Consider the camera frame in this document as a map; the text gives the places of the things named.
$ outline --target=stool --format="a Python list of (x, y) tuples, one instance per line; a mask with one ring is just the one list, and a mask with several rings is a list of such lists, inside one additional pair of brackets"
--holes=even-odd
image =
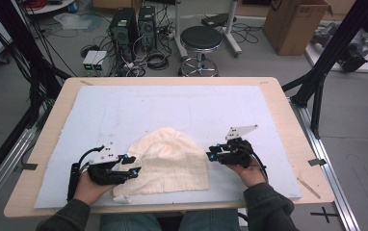
[(217, 66), (205, 59), (205, 53), (218, 49), (223, 42), (221, 33), (206, 26), (195, 26), (185, 29), (180, 36), (180, 41), (186, 50), (197, 53), (196, 58), (185, 60), (178, 71), (179, 75), (192, 76), (218, 76)]

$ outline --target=wooden table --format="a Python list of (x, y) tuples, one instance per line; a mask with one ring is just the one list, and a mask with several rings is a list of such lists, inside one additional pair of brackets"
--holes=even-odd
[[(295, 204), (330, 203), (333, 192), (319, 166), (308, 161), (315, 155), (302, 128), (287, 101), (279, 82), (272, 77), (225, 77), (225, 78), (71, 78), (68, 79), (43, 127), (28, 163), (38, 164), (36, 170), (24, 170), (13, 190), (4, 214), (8, 218), (53, 215), (57, 209), (34, 209), (43, 174), (48, 164), (67, 116), (73, 107), (78, 90), (82, 86), (259, 86), (272, 114), (279, 137), (294, 170), (302, 198)], [(196, 209), (240, 208), (242, 203), (193, 203), (173, 205), (135, 205), (130, 207), (93, 208), (93, 213), (132, 213), (156, 211), (183, 211)]]

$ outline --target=white paper sheet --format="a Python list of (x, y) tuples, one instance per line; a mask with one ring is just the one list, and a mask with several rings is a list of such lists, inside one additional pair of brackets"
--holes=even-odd
[[(71, 164), (103, 143), (112, 141), (116, 151), (123, 154), (151, 131), (172, 127), (208, 151), (210, 145), (225, 143), (229, 127), (252, 124), (259, 128), (244, 139), (268, 167), (271, 185), (289, 198), (302, 197), (259, 87), (82, 87), (48, 163), (35, 207), (63, 207)], [(233, 171), (219, 163), (208, 163), (208, 167), (208, 191), (132, 195), (132, 204), (243, 200), (245, 186)], [(110, 194), (96, 205), (116, 206)]]

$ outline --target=human hand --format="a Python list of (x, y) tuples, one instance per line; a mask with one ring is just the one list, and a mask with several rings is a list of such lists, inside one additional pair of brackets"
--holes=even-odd
[(235, 171), (240, 177), (242, 182), (250, 188), (260, 183), (265, 183), (266, 179), (263, 176), (262, 170), (255, 158), (250, 158), (250, 166), (243, 168), (241, 166), (227, 166)]
[(116, 185), (97, 185), (91, 180), (88, 172), (85, 171), (81, 174), (79, 178), (79, 183), (76, 187), (76, 192), (73, 198), (81, 200), (88, 205), (92, 205), (96, 200), (100, 198), (100, 196), (102, 196), (102, 194), (111, 190), (115, 186)]

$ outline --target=person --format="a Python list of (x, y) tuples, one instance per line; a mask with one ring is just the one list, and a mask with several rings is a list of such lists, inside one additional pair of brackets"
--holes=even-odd
[[(298, 230), (290, 216), (294, 210), (291, 200), (276, 192), (266, 181), (256, 160), (250, 166), (228, 166), (248, 187), (244, 198), (248, 213), (248, 229), (253, 231)], [(37, 231), (85, 230), (90, 205), (114, 186), (99, 186), (84, 172), (81, 174), (73, 199), (51, 218), (37, 226)], [(154, 214), (102, 215), (101, 231), (161, 230)], [(180, 223), (185, 230), (240, 230), (236, 209), (186, 212)]]

